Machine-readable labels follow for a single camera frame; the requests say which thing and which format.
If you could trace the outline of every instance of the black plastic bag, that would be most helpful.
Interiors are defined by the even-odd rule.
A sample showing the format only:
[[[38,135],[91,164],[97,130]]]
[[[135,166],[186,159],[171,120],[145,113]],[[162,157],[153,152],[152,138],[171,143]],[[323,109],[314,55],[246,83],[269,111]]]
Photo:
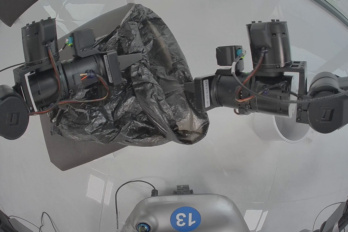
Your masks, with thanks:
[[[185,56],[168,26],[152,10],[134,5],[111,34],[96,40],[95,47],[116,49],[118,55],[140,52],[143,59],[123,71],[123,83],[110,87],[107,100],[54,110],[50,115],[53,133],[135,146],[169,141],[194,144],[205,137],[208,115],[194,108],[194,95],[185,95],[183,88],[184,82],[193,81]],[[105,92],[102,86],[94,86],[78,94],[93,99]]]

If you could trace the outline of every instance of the glossy floor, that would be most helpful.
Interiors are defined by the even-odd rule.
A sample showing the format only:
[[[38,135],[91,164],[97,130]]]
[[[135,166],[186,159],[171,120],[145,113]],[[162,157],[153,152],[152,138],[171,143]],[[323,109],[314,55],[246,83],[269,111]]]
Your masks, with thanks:
[[[287,20],[293,59],[307,60],[310,77],[331,71],[347,75],[348,29],[311,0],[40,0],[11,27],[0,22],[2,66],[23,61],[20,28],[57,17],[58,35],[127,2],[153,9],[177,38],[193,76],[215,72],[215,48],[240,44],[248,49],[245,24]],[[250,54],[246,69],[251,69]],[[12,84],[11,71],[0,73]],[[251,230],[297,232],[311,229],[325,206],[348,195],[348,128],[297,144],[264,141],[252,129],[252,116],[231,109],[209,112],[208,135],[193,146],[168,143],[126,147],[62,172],[49,161],[38,117],[15,141],[0,139],[0,206],[8,214],[39,224],[48,212],[60,232],[115,231],[117,187],[144,179],[160,194],[177,184],[195,193],[218,193],[236,202]],[[120,225],[149,196],[147,185],[125,186],[119,198]],[[335,206],[326,209],[316,227]],[[44,231],[53,231],[45,221]]]

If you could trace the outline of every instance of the trash bag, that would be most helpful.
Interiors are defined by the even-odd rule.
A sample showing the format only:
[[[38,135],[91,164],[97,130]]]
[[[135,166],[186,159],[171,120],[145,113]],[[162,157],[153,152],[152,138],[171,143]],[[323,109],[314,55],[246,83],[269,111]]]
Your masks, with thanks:
[[[209,119],[194,107],[193,81],[174,35],[152,10],[136,4],[110,34],[96,39],[99,51],[142,53],[122,72],[123,83],[110,87],[103,102],[60,106],[50,113],[52,133],[102,144],[157,146],[170,141],[194,144],[205,137]],[[102,86],[81,88],[86,99],[103,96]]]

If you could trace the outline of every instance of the white label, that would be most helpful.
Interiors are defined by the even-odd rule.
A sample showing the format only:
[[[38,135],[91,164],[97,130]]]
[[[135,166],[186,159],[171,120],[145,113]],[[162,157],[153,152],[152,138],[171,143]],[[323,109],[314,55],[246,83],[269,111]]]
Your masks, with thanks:
[[[104,55],[105,68],[107,69],[107,77],[109,78],[109,82],[112,83],[112,76],[109,66],[109,60],[107,59],[107,55]]]
[[[189,226],[195,224],[196,221],[192,221],[192,213],[189,213]]]
[[[203,80],[203,90],[204,90],[204,105],[205,108],[210,106],[210,90],[209,90],[209,80]]]
[[[183,213],[177,214],[177,215],[176,215],[176,219],[177,219],[176,225],[177,225],[177,226],[185,226],[186,223],[184,222],[184,219],[183,219],[183,218],[180,218],[180,217],[185,218],[186,215],[183,214]]]

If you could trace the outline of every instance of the label sticker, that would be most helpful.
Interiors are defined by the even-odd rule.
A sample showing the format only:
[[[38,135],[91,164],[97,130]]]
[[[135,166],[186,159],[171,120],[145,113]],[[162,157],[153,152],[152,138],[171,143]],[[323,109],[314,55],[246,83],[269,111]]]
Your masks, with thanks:
[[[192,207],[180,207],[171,215],[171,225],[180,232],[195,230],[201,222],[200,213]]]
[[[204,91],[204,105],[205,108],[210,106],[210,90],[209,90],[209,80],[203,80],[203,91]]]
[[[107,59],[107,55],[104,55],[104,62],[105,62],[105,68],[107,69],[107,77],[109,79],[109,82],[112,83],[111,70],[109,66],[109,60]]]

